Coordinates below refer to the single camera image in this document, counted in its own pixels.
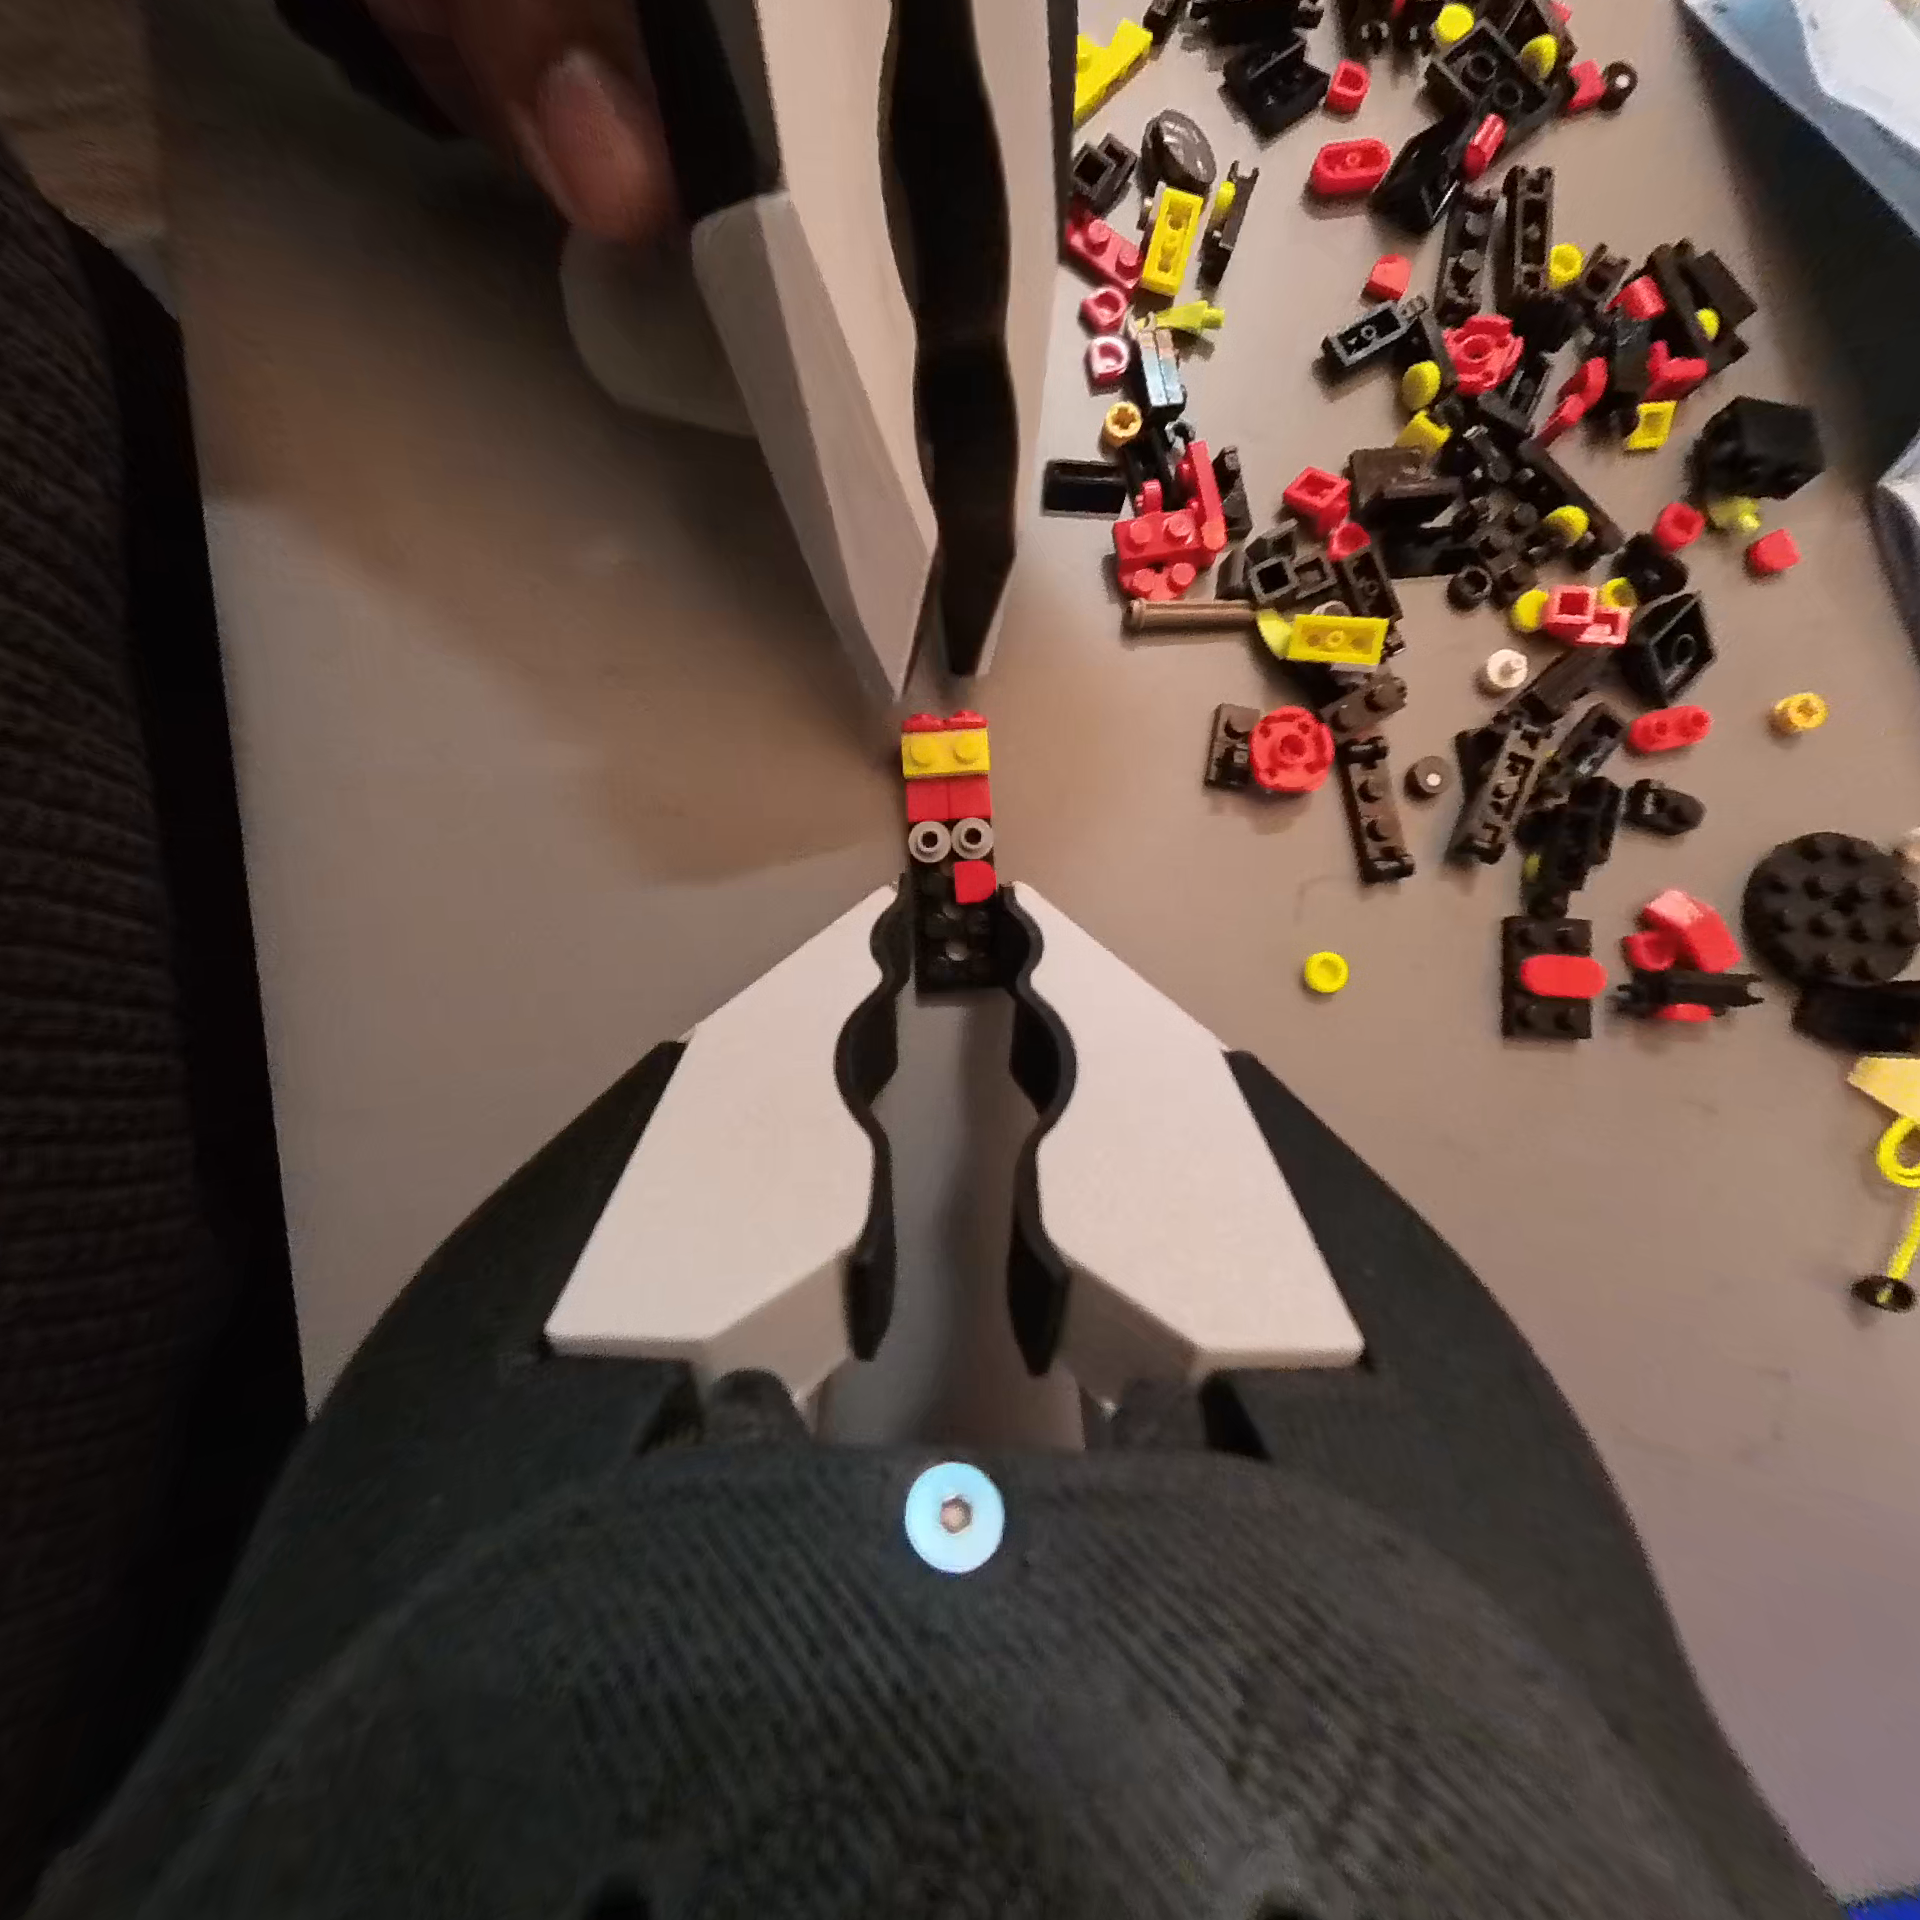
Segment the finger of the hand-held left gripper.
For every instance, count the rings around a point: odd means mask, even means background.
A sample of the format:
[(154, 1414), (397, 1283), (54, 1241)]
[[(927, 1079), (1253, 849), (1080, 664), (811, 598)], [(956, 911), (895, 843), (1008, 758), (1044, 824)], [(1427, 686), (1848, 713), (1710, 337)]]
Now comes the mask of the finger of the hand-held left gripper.
[(939, 540), (883, 131), (893, 7), (747, 1), (702, 15), (749, 176), (692, 223), (692, 273), (830, 623), (863, 689), (893, 708)]
[(972, 1), (956, 227), (965, 319), (951, 372), (951, 672), (994, 655), (1040, 481), (1048, 304), (1066, 230), (1077, 5)]

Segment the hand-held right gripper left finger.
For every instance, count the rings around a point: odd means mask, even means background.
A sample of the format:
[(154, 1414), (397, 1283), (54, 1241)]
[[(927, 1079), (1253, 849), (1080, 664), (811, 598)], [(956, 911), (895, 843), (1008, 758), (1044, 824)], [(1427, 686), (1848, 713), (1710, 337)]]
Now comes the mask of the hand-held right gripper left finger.
[(763, 1371), (800, 1401), (877, 1353), (895, 1206), (876, 1099), (909, 961), (895, 879), (685, 1033), (547, 1316), (554, 1350)]

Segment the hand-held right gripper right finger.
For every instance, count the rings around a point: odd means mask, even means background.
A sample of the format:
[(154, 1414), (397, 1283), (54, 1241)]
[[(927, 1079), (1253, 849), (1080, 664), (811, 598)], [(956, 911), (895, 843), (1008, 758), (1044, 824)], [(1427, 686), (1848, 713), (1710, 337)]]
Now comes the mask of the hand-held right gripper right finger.
[(1349, 1368), (1360, 1328), (1266, 1141), (1247, 1060), (1037, 888), (1000, 888), (1035, 1110), (1006, 1302), (1031, 1376), (1093, 1399), (1228, 1371)]

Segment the small lego build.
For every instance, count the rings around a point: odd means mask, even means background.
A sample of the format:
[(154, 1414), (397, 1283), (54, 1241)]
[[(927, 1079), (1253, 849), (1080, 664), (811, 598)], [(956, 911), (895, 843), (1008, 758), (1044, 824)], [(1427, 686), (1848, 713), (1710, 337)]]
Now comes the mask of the small lego build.
[(900, 724), (915, 979), (922, 995), (1000, 982), (1000, 879), (992, 741), (978, 711), (917, 711)]

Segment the pile of loose lego pieces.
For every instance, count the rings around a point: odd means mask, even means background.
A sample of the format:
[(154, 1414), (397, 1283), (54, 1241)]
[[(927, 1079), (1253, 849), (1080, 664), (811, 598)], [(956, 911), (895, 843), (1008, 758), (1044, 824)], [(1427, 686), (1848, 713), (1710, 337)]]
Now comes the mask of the pile of loose lego pieces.
[(1668, 448), (1687, 400), (1744, 359), (1760, 305), (1687, 238), (1631, 257), (1554, 228), (1547, 164), (1512, 159), (1547, 126), (1619, 112), (1630, 61), (1576, 53), (1567, 5), (1333, 5), (1338, 59), (1311, 35), (1326, 5), (1140, 5), (1080, 39), (1071, 121), (1173, 41), (1204, 54), (1247, 134), (1272, 141), (1314, 112), (1356, 117), (1387, 67), (1408, 69), (1422, 124), (1399, 141), (1343, 133), (1311, 157), (1308, 201), (1365, 211), (1402, 246), (1365, 273), (1358, 308), (1317, 349), (1330, 389), (1380, 374), (1399, 429), (1338, 465), (1304, 465), (1258, 517), (1242, 449), (1210, 445), (1187, 357), (1226, 316), (1260, 169), (1220, 159), (1187, 112), (1155, 112), (1071, 156), (1066, 251), (1087, 279), (1086, 371), (1108, 406), (1093, 460), (1043, 471), (1052, 517), (1111, 526), (1126, 614), (1250, 632), (1308, 703), (1220, 707), (1206, 785), (1304, 798), (1338, 781), (1360, 879), (1412, 875), (1391, 798), (1387, 720), (1403, 708), (1403, 584), (1440, 582), (1460, 612), (1490, 608), (1527, 647), (1488, 655), (1493, 715), (1451, 753), (1403, 773), (1415, 799), (1458, 779), (1453, 865), (1520, 857), (1523, 927), (1565, 911), (1621, 823), (1691, 832), (1702, 807), (1660, 779), (1621, 785), (1621, 751), (1685, 751), (1712, 729), (1687, 695), (1716, 659), (1687, 552), (1735, 537), (1752, 581), (1788, 574), (1798, 541), (1768, 503), (1827, 468), (1808, 406), (1728, 397), (1685, 454), (1678, 497), (1628, 533), (1567, 463), (1589, 429), (1628, 456)]

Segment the red lego claw piece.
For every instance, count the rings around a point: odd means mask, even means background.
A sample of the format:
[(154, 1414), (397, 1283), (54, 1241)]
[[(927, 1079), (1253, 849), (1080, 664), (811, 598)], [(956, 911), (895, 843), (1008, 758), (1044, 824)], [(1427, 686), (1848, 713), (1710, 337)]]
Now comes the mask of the red lego claw piece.
[(1710, 1024), (1760, 1006), (1758, 975), (1728, 921), (1710, 902), (1666, 888), (1645, 901), (1621, 941), (1628, 979), (1615, 1011), (1654, 1024)]

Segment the black round lego plate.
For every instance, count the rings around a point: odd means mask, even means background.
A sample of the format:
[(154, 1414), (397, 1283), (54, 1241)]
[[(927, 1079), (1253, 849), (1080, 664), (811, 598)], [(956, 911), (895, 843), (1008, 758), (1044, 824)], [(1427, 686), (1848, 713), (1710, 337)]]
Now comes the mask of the black round lego plate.
[(1796, 988), (1878, 988), (1915, 957), (1915, 879), (1872, 840), (1804, 832), (1747, 875), (1742, 927), (1749, 951)]

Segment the lego instruction booklet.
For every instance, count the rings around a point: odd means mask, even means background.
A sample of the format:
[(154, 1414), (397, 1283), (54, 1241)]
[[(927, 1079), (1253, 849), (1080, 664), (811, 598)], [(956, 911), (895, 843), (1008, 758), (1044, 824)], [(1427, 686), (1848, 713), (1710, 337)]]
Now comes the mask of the lego instruction booklet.
[(1682, 12), (1918, 232), (1915, 1), (1685, 1)]

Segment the person's left hand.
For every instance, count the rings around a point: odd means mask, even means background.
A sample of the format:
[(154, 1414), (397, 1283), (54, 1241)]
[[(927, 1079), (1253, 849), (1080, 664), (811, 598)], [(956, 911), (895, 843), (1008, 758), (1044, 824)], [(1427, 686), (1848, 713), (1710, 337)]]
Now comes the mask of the person's left hand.
[(372, 102), (486, 141), (573, 228), (652, 245), (683, 227), (653, 70), (628, 1), (279, 1)]

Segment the black plate with red tile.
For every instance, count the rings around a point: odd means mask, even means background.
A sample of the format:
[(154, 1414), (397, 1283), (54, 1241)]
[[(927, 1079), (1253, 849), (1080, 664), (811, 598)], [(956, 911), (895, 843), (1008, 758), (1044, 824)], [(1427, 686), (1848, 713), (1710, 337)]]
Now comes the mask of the black plate with red tile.
[(1567, 917), (1507, 917), (1500, 923), (1500, 1031), (1504, 1040), (1583, 1043), (1606, 988), (1594, 955), (1594, 925)]

